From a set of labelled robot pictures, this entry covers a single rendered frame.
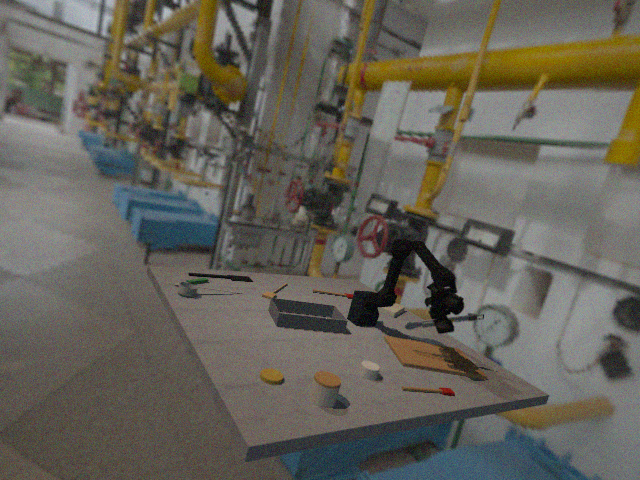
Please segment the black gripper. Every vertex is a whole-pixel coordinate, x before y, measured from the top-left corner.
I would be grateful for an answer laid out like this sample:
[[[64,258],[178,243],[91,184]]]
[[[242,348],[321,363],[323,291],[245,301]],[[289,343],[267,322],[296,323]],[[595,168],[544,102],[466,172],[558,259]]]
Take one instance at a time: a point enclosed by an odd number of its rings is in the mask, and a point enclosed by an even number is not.
[[[455,330],[455,326],[452,322],[452,320],[450,320],[448,318],[448,314],[446,314],[446,309],[442,306],[442,305],[435,305],[431,302],[431,297],[427,297],[425,299],[425,305],[426,307],[428,307],[428,305],[431,304],[430,310],[428,311],[431,318],[432,319],[436,319],[436,320],[432,320],[436,330],[438,333],[446,333],[446,332],[452,332]]]

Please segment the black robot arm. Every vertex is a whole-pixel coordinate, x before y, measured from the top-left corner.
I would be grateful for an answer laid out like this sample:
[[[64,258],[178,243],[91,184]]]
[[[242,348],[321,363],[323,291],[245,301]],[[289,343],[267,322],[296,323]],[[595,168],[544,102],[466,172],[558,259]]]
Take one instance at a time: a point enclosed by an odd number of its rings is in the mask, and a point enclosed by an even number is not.
[[[392,261],[386,276],[384,286],[375,293],[370,293],[369,297],[363,297],[364,310],[376,312],[377,307],[390,307],[395,303],[397,295],[394,289],[403,265],[404,260],[414,250],[431,273],[433,283],[427,286],[431,291],[431,302],[435,305],[442,305],[446,314],[460,314],[464,309],[464,298],[455,294],[458,293],[455,285],[455,276],[447,268],[443,267],[422,241],[410,241],[406,239],[396,239],[392,245]],[[449,288],[444,288],[448,287]]]

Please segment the wooden board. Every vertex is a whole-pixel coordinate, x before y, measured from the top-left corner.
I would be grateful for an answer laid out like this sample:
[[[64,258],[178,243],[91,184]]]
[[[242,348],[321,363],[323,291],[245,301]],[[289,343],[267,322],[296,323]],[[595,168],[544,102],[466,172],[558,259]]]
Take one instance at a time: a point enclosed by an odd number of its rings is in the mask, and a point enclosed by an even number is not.
[[[485,379],[487,376],[459,349],[384,336],[403,367]]]

